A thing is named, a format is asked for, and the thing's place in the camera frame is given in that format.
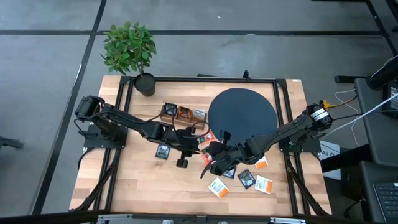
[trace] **black plant pot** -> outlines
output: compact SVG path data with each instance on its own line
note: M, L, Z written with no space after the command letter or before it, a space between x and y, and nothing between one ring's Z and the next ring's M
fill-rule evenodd
M144 96L152 96L155 93L155 77L144 72L142 75L138 75L134 81L134 86L136 89Z

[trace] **keyboard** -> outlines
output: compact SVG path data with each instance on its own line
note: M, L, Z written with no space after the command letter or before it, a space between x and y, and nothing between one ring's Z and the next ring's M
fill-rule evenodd
M386 223L398 223L398 182L373 184Z

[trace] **gray floor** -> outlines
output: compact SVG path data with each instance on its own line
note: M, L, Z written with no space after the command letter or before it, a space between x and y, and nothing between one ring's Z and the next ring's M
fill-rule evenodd
M5 0L0 30L91 30L100 2ZM386 3L373 4L391 30L396 22ZM310 0L108 0L99 29L126 20L140 21L151 30L377 30L363 3ZM78 100L97 95L108 73L100 57L103 40L95 39ZM30 212L87 41L86 35L0 35L0 136L25 142L23 150L0 151L0 217ZM252 77L299 78L307 103L337 103L333 93L353 85L336 84L335 75L370 75L392 57L386 41L378 37L157 35L155 41L158 54L147 69L154 75L241 77L249 70ZM352 105L359 109L357 103ZM353 113L345 106L331 110L335 117ZM366 143L362 122L354 131L358 142ZM326 140L356 146L349 128ZM44 213L68 210L82 145L83 138L70 125ZM338 184L329 182L333 213L341 217L342 208L351 202L339 196Z

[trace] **wooden table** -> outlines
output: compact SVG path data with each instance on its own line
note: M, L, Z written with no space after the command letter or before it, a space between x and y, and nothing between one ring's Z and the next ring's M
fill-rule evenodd
M119 76L104 76L100 97L114 104L119 86ZM306 105L300 80L287 80L292 114L295 118ZM141 119L149 119L160 113L165 102L176 103L191 109L205 109L212 99L228 88L248 88L266 97L275 108L274 92L271 84L263 83L205 83L205 82L157 82L156 93L144 97L134 89L129 113ZM284 121L287 122L285 107L282 103ZM117 181L115 185L112 212L126 213L173 213L207 215L261 215L291 216L292 209L287 186L287 175L283 155L277 144L266 153L269 166L256 169L254 165L238 165L236 174L249 169L254 176L261 175L273 180L272 193L265 194L254 190L254 186L245 189L239 179L220 177L230 192L219 199L208 189L216 178L207 173L200 179L204 168L203 159L196 155L188 158L188 168L175 166L180 153L171 150L168 160L155 157L157 145L146 141L139 133L129 131L126 147L122 150ZM76 180L70 208L79 206L98 182L104 149L94 149L82 160ZM305 183L317 202L331 213L329 199L322 176L319 161L312 154L301 154ZM104 208L104 199L108 187L103 190L100 208ZM296 186L298 209L303 213L300 191Z

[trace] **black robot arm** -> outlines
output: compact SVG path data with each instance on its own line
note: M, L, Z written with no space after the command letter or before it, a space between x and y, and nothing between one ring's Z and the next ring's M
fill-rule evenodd
M102 137L107 140L117 140L120 128L123 126L133 129L150 142L165 144L181 151L181 159L177 167L186 168L188 161L185 157L198 154L198 140L192 135L194 127L174 130L172 125L158 121L143 121L133 115L105 103L104 99L96 96L83 97L75 111L78 120L93 122L101 130Z
M332 117L323 107L313 104L307 106L292 122L267 134L253 136L235 146L226 145L228 139L223 143L211 142L209 153L213 161L203 171L201 178L207 169L210 169L212 174L221 175L239 163L255 164L273 144L281 140L287 139L288 142L301 145L308 138L318 138L318 132L330 128L332 121Z

